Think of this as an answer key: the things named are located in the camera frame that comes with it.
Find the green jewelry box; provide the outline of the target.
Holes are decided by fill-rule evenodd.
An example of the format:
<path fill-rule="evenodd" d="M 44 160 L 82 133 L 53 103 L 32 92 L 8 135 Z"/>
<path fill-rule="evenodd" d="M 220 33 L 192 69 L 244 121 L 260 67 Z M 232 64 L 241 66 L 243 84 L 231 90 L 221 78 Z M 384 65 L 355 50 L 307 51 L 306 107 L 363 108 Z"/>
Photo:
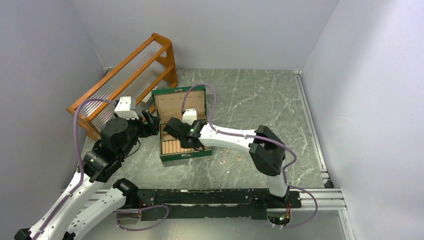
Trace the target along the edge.
<path fill-rule="evenodd" d="M 160 118 L 159 158 L 165 162 L 208 157 L 212 149 L 199 140 L 207 124 L 206 88 L 203 85 L 157 89 L 153 103 Z"/>

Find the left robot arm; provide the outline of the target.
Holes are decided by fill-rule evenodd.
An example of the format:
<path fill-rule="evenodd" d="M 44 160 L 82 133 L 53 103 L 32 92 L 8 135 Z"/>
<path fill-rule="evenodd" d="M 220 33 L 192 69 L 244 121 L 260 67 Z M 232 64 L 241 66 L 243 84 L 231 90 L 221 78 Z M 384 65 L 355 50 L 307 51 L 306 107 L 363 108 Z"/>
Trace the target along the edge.
<path fill-rule="evenodd" d="M 130 117 L 117 113 L 100 131 L 100 140 L 80 158 L 69 185 L 47 213 L 32 227 L 22 228 L 15 240 L 80 240 L 112 212 L 132 208 L 139 200 L 138 187 L 121 178 L 106 195 L 83 209 L 90 197 L 122 166 L 140 138 L 159 134 L 160 117 L 147 110 Z"/>

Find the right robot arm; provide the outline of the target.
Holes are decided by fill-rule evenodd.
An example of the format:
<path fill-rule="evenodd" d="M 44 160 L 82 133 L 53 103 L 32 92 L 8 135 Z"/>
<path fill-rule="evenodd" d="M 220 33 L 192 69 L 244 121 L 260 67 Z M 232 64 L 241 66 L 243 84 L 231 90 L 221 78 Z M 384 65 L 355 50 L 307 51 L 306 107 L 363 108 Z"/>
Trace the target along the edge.
<path fill-rule="evenodd" d="M 289 200 L 289 186 L 283 173 L 287 146 L 267 126 L 257 129 L 233 129 L 216 126 L 205 120 L 194 120 L 192 124 L 171 117 L 164 132 L 180 141 L 182 148 L 205 150 L 220 147 L 250 155 L 256 169 L 266 176 L 270 202 L 282 207 Z"/>

